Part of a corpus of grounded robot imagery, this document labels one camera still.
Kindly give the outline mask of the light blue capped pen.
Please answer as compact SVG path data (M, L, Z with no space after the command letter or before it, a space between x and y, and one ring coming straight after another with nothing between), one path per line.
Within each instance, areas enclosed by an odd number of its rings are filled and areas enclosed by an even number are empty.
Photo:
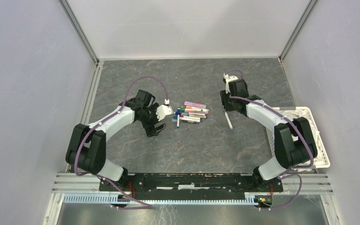
M225 118L226 118L226 120L227 120L227 123L228 123L228 125L229 125L229 128L230 128L231 130L233 130L233 125L232 125L232 123L231 123L231 120L230 120L230 118L229 118L229 115L228 115L228 112L227 112L227 111L225 111Z

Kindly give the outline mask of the orange capped marker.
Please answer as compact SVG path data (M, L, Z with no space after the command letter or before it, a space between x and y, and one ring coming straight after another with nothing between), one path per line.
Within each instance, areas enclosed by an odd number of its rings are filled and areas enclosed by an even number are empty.
M203 114L209 114L209 110L208 109L202 109L202 108L197 108L197 107L186 107L184 109L185 112L191 112L191 113L203 113Z

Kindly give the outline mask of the pink highlighter pen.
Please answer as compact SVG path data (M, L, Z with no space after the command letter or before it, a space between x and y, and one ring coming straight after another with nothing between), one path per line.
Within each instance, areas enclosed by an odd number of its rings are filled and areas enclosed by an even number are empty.
M193 102L189 102L189 101L185 101L184 105L185 106L190 106L190 107L197 107L197 108L206 109L206 105L204 105L204 104L193 103Z

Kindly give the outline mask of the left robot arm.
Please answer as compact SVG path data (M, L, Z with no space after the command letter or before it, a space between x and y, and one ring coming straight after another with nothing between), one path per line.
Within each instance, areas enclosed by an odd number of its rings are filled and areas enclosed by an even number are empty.
M122 128L139 121L148 137L154 137L165 129L162 122L173 114L168 99L160 105L151 93L139 90L137 95L126 100L109 115L88 125L77 124L72 132L65 160L74 171L110 179L117 191L128 187L128 170L106 156L106 143Z

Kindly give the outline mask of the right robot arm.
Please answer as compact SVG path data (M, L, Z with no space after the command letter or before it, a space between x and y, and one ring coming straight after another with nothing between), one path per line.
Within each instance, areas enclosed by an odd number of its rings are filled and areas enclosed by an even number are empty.
M274 156L253 171L252 186L255 190L266 190L272 180L293 168L313 165L318 149L308 119L285 116L258 96L249 95L244 79L225 74L223 81L225 90L220 92L220 97L224 110L236 111L253 119L274 135Z

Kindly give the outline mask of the dark purple pen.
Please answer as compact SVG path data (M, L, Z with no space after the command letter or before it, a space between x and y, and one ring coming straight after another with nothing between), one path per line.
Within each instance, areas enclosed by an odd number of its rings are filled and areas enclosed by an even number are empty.
M179 120L179 123L200 124L200 122L196 122L196 121L188 121L188 120Z

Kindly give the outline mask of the red capped marker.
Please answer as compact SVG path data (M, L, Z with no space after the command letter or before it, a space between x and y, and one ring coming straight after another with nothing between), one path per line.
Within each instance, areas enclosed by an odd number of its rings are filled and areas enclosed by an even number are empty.
M206 114L203 113L181 113L182 116L194 117L194 118L207 118Z

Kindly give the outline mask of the blue capped marker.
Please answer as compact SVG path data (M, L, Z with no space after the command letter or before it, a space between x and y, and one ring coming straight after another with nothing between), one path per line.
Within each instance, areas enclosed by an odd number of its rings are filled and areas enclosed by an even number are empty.
M176 120L179 118L179 120L190 121L190 122L194 122L194 123L201 122L200 118L193 118L193 117L187 117L187 116L181 116L181 115L174 115L172 118L176 119Z

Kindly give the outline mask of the green capped marker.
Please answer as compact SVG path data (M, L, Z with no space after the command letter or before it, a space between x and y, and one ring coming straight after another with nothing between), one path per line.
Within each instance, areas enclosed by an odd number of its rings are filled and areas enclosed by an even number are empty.
M178 108L175 112L177 114L181 114L181 113L190 114L190 113L193 113L193 114L203 114L203 115L208 113L207 111L204 111L204 110L201 110L201 109L196 109L196 108Z

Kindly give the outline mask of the white cloth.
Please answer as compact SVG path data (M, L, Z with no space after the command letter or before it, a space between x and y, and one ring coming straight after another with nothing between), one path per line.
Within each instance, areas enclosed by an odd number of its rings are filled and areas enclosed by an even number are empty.
M314 136L316 146L318 148L317 157L314 159L314 168L325 168L327 165L327 156L324 144L322 142L320 131L317 128L311 110L308 107L298 106L298 107L280 107L279 111L285 116L292 116L295 118L305 117L311 126L311 130Z

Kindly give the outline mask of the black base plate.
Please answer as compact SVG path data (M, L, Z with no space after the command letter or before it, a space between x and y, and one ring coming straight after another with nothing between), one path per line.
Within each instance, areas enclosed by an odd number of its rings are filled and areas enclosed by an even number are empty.
M142 201L243 200L245 193L263 195L284 190L277 178L258 181L248 173L130 173L115 184Z

